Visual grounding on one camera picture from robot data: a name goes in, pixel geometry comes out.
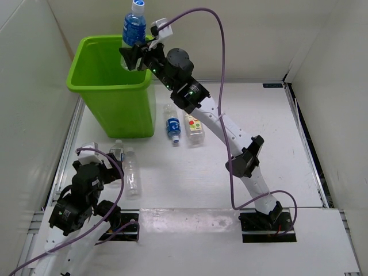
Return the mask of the blue label water bottle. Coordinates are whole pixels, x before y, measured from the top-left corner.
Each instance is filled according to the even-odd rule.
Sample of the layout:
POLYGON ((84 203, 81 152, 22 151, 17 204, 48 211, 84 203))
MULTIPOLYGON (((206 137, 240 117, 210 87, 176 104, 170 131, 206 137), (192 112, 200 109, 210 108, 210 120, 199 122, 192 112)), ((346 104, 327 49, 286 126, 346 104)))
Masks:
POLYGON ((145 2, 133 0, 131 12, 124 18, 122 30, 122 48, 132 48, 136 42, 145 43, 146 20, 144 17, 145 2))

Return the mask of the clear bottle blue white label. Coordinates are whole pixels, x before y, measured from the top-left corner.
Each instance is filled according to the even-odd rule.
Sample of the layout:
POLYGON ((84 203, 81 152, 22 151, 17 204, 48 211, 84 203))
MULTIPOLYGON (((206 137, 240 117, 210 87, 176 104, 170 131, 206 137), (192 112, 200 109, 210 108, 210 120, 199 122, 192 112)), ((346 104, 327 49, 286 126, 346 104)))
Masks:
POLYGON ((118 161, 123 162, 125 157, 124 145, 122 140, 116 140, 113 146, 109 150, 118 161))

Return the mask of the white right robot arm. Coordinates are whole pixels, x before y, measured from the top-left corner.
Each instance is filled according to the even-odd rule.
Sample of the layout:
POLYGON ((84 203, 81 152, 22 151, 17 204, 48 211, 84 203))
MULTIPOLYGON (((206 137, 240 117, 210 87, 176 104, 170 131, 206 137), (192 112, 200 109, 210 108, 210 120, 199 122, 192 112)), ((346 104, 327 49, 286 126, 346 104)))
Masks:
POLYGON ((245 133, 219 112, 209 91, 193 78, 194 64, 186 51, 174 48, 164 53, 162 43, 155 48, 137 43, 132 48, 120 48, 119 52, 129 71, 150 70, 171 91, 170 98, 178 108, 199 119, 227 146, 227 170, 246 186, 254 200, 259 225, 273 229, 279 223, 282 206, 271 194, 259 168, 262 136, 245 133))

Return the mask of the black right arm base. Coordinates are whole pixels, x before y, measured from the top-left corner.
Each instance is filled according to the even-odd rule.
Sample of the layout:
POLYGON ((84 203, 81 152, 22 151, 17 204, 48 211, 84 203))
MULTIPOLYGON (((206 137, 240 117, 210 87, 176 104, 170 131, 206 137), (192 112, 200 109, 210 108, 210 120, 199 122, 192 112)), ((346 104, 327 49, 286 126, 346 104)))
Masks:
POLYGON ((297 241, 289 210, 283 211, 275 223, 268 223, 256 211, 241 212, 243 243, 295 243, 297 241))

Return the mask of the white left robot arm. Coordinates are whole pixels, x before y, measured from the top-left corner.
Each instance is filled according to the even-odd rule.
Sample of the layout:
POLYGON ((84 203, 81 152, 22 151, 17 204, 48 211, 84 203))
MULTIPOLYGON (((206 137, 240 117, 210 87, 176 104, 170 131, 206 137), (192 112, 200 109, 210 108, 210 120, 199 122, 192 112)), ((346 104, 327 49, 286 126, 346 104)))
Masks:
POLYGON ((103 233, 120 226, 120 207, 100 200, 100 195, 105 184, 123 179, 122 163, 112 153, 106 157, 108 163, 95 155, 73 163, 76 173, 53 207, 45 251, 34 275, 76 275, 103 233))

